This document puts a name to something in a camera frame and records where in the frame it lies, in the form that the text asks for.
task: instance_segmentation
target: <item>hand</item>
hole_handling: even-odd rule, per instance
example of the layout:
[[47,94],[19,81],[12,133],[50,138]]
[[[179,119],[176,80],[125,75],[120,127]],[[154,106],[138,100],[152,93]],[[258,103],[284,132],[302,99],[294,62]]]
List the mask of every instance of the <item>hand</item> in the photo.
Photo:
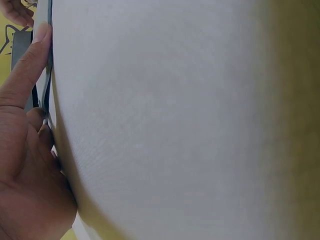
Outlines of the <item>hand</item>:
[[0,0],[0,10],[3,15],[14,24],[23,27],[32,27],[34,20],[32,19],[34,12],[26,8],[21,0]]
[[33,43],[0,88],[0,239],[59,240],[76,203],[56,157],[44,113],[24,107],[40,77],[52,28],[42,23]]

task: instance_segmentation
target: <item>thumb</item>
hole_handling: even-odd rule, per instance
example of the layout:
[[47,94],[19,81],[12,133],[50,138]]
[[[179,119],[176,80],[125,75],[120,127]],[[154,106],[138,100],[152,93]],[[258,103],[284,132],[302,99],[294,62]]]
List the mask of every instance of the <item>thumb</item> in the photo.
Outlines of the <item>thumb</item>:
[[47,65],[51,42],[52,28],[44,22],[35,32],[28,50],[0,88],[0,106],[25,108],[33,87]]

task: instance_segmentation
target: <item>white fabric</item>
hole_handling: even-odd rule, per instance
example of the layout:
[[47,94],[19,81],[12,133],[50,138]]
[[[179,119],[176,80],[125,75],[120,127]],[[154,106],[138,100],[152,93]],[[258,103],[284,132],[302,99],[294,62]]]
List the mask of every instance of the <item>white fabric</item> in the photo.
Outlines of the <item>white fabric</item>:
[[319,238],[317,4],[53,2],[51,116],[92,240]]

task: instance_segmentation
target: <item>finger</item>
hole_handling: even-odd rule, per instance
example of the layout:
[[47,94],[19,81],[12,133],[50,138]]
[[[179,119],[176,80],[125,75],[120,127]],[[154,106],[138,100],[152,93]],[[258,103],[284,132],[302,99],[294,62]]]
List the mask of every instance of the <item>finger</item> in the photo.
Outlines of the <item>finger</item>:
[[34,11],[32,11],[31,9],[29,8],[26,8],[25,9],[26,13],[30,16],[30,17],[33,17],[35,15]]
[[25,108],[27,99],[47,64],[51,39],[51,26],[42,23],[27,52],[0,88],[0,106]]
[[45,112],[40,107],[35,107],[28,111],[26,117],[28,122],[34,127],[34,129],[39,132],[41,129],[44,119],[45,119]]
[[1,12],[3,13],[4,17],[9,19],[13,23],[25,27],[27,25],[27,21],[25,20],[24,17],[22,17],[16,11],[14,4],[16,4],[16,2],[11,2],[9,0],[0,1]]
[[34,25],[34,20],[27,13],[27,10],[29,9],[27,9],[20,1],[12,2],[12,6],[15,9],[15,11],[18,12],[20,16],[22,16],[25,19],[26,24],[29,27],[32,27]]
[[54,146],[54,136],[52,135],[52,132],[48,125],[42,125],[39,131],[39,141],[48,150],[51,150]]

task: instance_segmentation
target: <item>fingernail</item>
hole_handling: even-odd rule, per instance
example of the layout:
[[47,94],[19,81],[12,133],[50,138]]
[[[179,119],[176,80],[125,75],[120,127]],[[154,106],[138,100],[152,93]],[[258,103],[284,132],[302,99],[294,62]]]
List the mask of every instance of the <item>fingernail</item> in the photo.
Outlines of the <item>fingernail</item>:
[[32,44],[41,42],[45,38],[45,36],[48,32],[48,28],[49,28],[48,23],[46,23],[46,22],[41,23],[40,26],[38,27],[38,29],[35,31],[35,36],[32,41]]

